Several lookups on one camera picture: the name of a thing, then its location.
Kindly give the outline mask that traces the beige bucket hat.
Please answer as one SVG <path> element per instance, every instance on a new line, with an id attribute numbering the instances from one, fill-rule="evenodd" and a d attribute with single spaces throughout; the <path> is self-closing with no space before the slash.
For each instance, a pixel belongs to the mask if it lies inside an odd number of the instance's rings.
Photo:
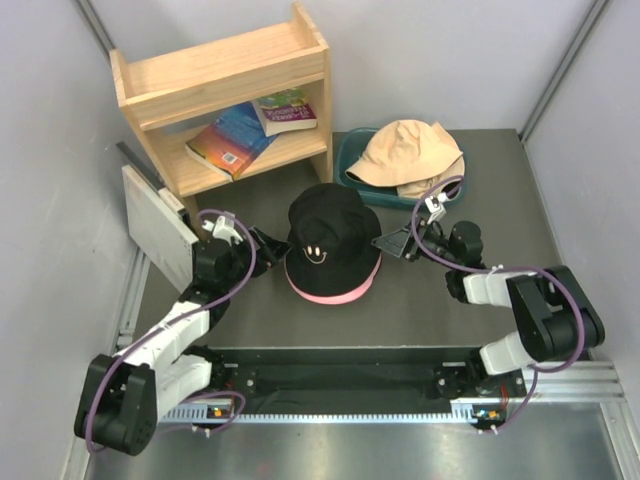
<path id="1" fill-rule="evenodd" d="M 440 123 L 396 120 L 369 140 L 347 175 L 374 187 L 399 187 L 465 174 L 462 151 Z"/>

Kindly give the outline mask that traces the beige baseball cap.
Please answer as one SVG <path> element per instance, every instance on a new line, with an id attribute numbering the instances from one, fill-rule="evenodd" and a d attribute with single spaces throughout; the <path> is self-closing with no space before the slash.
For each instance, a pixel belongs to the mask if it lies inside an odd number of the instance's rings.
<path id="1" fill-rule="evenodd" d="M 434 177 L 400 185 L 396 193 L 400 197 L 417 199 L 427 191 L 433 189 L 434 195 L 444 192 L 450 200 L 456 199 L 461 193 L 460 182 L 465 176 L 465 161 L 460 156 L 445 171 Z"/>

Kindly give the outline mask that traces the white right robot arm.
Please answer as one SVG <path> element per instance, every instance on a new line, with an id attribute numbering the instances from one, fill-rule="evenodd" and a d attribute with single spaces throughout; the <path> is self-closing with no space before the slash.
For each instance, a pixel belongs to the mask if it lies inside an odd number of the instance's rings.
<path id="1" fill-rule="evenodd" d="M 548 360 L 581 355 L 601 345 L 605 328 L 584 290 L 565 265 L 542 272 L 503 267 L 491 270 L 482 261 L 480 227 L 459 221 L 445 234 L 439 222 L 416 224 L 372 240 L 380 251 L 413 262 L 424 256 L 449 268 L 449 294 L 461 303 L 509 308 L 516 330 L 473 351 L 467 384 L 487 396 L 498 389 L 503 374 Z"/>

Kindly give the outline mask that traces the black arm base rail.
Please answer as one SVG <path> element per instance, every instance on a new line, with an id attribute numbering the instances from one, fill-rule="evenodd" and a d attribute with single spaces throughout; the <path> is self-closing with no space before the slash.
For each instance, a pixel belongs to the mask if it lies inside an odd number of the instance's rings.
<path id="1" fill-rule="evenodd" d="M 248 415 L 448 413 L 460 398 L 499 406 L 526 395 L 521 371 L 489 377 L 471 347 L 191 346 L 187 352 L 212 362 L 214 389 L 245 396 Z"/>

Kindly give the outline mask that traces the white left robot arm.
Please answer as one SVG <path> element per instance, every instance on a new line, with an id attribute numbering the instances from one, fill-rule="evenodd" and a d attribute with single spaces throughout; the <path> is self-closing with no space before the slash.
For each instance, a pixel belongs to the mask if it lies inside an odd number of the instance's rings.
<path id="1" fill-rule="evenodd" d="M 220 355 L 194 341 L 225 315 L 249 279 L 278 266 L 291 246 L 256 227 L 215 229 L 188 246 L 186 287 L 169 313 L 130 346 L 96 356 L 87 368 L 73 426 L 89 448 L 135 456 L 172 409 L 226 387 Z"/>

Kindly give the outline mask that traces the black hat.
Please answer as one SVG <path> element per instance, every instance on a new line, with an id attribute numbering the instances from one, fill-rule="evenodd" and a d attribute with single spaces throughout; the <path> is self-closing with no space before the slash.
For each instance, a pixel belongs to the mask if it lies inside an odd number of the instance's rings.
<path id="1" fill-rule="evenodd" d="M 355 189 L 334 183 L 309 187 L 291 204 L 288 220 L 285 272 L 311 295 L 359 287 L 381 257 L 371 244 L 382 235 L 380 221 Z"/>

